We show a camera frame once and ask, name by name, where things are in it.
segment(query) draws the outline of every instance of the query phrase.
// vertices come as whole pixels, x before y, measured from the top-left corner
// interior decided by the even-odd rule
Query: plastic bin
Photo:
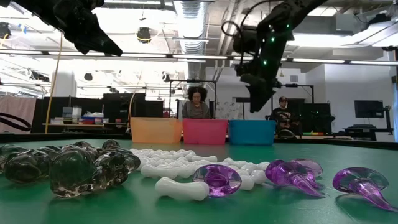
[[[225,144],[227,120],[184,119],[182,124],[185,144]]]
[[[182,123],[175,118],[131,118],[134,143],[177,144],[181,141]]]
[[[229,121],[229,142],[237,145],[271,146],[274,143],[275,121]]]

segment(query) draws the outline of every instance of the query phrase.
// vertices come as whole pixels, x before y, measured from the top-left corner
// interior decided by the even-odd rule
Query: man
[[[282,96],[279,98],[279,107],[272,111],[269,119],[275,120],[277,123],[277,132],[282,129],[290,129],[290,118],[292,112],[287,108],[287,98]]]

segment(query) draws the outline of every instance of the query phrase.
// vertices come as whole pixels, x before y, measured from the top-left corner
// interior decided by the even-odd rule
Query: desk
[[[87,141],[94,147],[101,147],[105,140],[64,139],[15,142],[14,144],[35,149],[50,145],[63,146],[77,141]],[[273,146],[232,146],[229,144],[201,146],[133,144],[131,140],[119,140],[119,143],[122,147],[136,149],[151,148],[169,151],[191,149],[199,156],[215,155],[220,161],[226,157],[254,163],[303,157],[313,159],[323,167],[324,173],[317,182],[325,186],[322,191],[326,193],[326,197],[313,198],[291,187],[274,187],[267,181],[264,185],[255,186],[252,191],[239,190],[225,198],[207,198],[202,202],[180,202],[168,197],[159,197],[154,189],[157,179],[144,178],[139,172],[134,172],[119,187],[98,194],[62,200],[55,198],[48,181],[20,186],[0,176],[1,223],[398,223],[398,213],[378,209],[361,197],[339,192],[331,183],[334,175],[347,167],[365,166],[375,169],[384,174],[390,183],[390,187],[382,191],[384,197],[391,204],[398,206],[398,194],[396,194],[398,175],[391,166],[386,165],[396,163],[398,151],[334,144],[275,143]]]

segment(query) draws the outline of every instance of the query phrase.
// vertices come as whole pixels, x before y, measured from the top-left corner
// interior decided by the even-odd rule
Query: wall
[[[283,69],[283,77],[278,73],[278,80],[283,83],[291,83],[290,76],[298,75],[298,84],[305,84],[305,74],[301,73],[300,69]],[[211,80],[214,75],[214,68],[206,68],[206,79]],[[250,97],[249,91],[245,87],[245,83],[239,81],[239,77],[236,76],[236,72],[233,68],[224,68],[217,82],[217,100],[219,102],[233,102],[236,97]],[[214,99],[214,92],[208,88],[208,97],[210,100]],[[311,102],[311,89],[306,88],[281,88],[276,89],[276,94],[274,95],[274,108],[278,107],[278,99],[281,96],[286,96],[288,98],[303,98],[307,102]],[[245,119],[265,119],[265,116],[271,114],[271,101],[269,100],[266,105],[257,113],[250,113],[250,104],[244,104]]]
[[[315,103],[326,103],[325,65],[320,65],[305,74],[307,85],[314,86]]]
[[[388,60],[387,55],[379,60]],[[325,96],[331,103],[331,113],[336,116],[333,132],[354,124],[372,124],[386,128],[385,118],[355,118],[354,100],[382,100],[384,106],[394,105],[390,67],[357,65],[324,65]],[[387,133],[377,133],[378,141],[394,141]]]

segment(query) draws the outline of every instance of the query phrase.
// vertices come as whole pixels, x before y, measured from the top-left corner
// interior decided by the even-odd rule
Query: metal frame
[[[173,82],[187,82],[187,83],[213,83],[214,84],[214,112],[213,112],[213,116],[214,119],[216,119],[216,97],[217,97],[217,84],[216,81],[213,80],[173,80],[170,79],[169,82],[169,114],[171,114],[171,110],[172,110],[172,83]]]

